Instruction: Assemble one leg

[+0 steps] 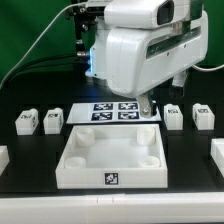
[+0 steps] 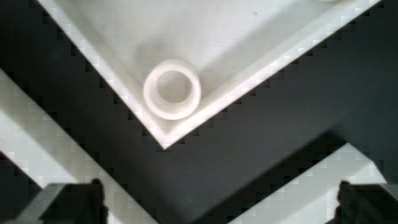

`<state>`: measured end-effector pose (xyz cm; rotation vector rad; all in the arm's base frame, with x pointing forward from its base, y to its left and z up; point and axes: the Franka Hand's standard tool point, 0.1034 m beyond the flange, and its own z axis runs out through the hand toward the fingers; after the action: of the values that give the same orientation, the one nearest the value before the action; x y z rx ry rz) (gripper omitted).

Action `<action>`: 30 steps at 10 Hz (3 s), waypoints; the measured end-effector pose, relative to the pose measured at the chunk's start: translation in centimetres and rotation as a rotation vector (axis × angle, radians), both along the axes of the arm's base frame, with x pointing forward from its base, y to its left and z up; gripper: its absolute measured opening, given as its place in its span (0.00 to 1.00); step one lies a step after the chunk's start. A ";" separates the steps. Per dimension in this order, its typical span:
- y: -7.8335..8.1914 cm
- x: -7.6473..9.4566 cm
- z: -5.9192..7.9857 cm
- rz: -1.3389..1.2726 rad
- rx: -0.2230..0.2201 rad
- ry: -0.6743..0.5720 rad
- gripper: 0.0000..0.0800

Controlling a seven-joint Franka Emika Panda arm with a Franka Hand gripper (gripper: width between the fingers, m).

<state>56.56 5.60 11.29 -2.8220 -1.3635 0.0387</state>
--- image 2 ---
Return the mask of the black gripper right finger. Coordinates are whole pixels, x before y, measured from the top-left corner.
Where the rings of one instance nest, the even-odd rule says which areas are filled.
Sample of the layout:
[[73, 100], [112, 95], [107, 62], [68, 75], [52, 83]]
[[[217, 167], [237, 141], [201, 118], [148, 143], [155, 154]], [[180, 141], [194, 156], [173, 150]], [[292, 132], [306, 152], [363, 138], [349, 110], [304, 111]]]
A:
[[334, 224], [398, 224], [398, 184], [340, 184]]

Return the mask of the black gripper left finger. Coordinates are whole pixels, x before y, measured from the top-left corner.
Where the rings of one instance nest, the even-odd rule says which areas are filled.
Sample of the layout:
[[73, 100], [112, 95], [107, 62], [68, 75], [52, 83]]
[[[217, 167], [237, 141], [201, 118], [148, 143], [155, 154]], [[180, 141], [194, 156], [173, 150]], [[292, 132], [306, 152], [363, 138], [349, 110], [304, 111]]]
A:
[[52, 183], [13, 219], [13, 224], [109, 224], [102, 181]]

